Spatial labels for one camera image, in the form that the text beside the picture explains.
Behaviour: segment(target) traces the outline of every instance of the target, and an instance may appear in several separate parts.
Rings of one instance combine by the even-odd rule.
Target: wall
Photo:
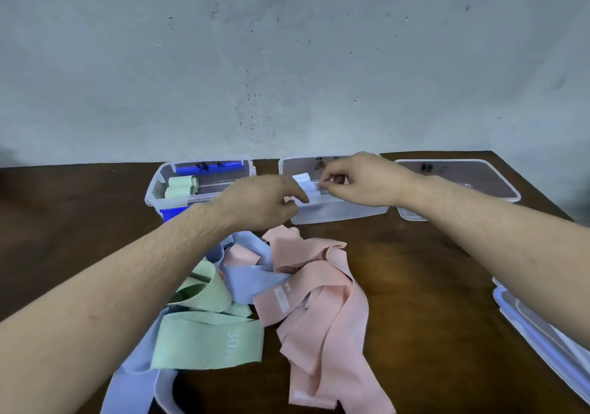
[[[590,0],[0,0],[3,165],[491,149],[590,222]]]

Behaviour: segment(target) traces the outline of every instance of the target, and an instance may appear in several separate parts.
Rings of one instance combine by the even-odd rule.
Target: left hand
[[[285,197],[309,202],[293,177],[261,175],[237,180],[210,203],[219,217],[228,221],[231,232],[262,231],[283,224],[298,213],[295,202],[285,202]]]

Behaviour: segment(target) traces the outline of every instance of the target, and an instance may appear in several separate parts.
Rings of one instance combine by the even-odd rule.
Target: forearm
[[[590,349],[590,229],[419,177],[405,205],[452,237],[528,306]]]
[[[0,323],[0,411],[75,412],[229,234],[222,219],[191,206]]]

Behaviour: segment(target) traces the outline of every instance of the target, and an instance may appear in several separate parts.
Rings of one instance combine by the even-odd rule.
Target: brown table
[[[397,158],[482,158],[522,204],[568,218],[497,155],[410,152]],[[277,173],[276,160],[255,162]],[[0,318],[161,224],[144,204],[158,164],[86,164],[0,170]],[[429,223],[397,210],[300,226],[343,240],[369,299],[365,356],[400,413],[590,413],[498,311],[491,275]],[[289,364],[275,327],[262,363],[187,372],[174,396],[193,413],[326,412],[287,404]],[[97,414],[107,383],[80,413]],[[152,406],[151,412],[161,412]]]

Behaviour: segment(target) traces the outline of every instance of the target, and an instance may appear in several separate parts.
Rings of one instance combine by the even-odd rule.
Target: plastic container
[[[234,181],[256,175],[256,167],[254,167],[251,160],[244,160],[242,162],[244,167],[239,170],[199,175],[197,177],[199,180],[199,192],[195,195],[179,198],[164,198],[164,192],[166,191],[166,187],[168,187],[168,179],[172,176],[179,176],[176,173],[177,167],[194,166],[198,162],[185,161],[181,163],[162,164],[151,179],[146,192],[145,202],[148,206],[153,206],[166,222],[193,203],[209,201],[215,198]]]
[[[493,295],[500,312],[543,361],[590,404],[590,373],[586,367],[590,364],[590,353],[558,332],[505,287],[499,286]]]
[[[398,159],[407,169],[428,176],[443,178],[509,202],[520,201],[520,192],[498,170],[483,159]],[[409,221],[427,221],[408,209],[398,208],[399,215]]]
[[[288,156],[278,161],[278,172],[284,175],[298,175],[308,173],[312,183],[320,180],[321,172],[326,164],[338,158],[337,156],[299,157]],[[387,206],[370,208],[356,205],[340,198],[333,197],[326,190],[310,198],[309,203],[297,202],[299,213],[291,218],[294,225],[310,223],[335,222],[351,218],[369,217],[387,212]]]

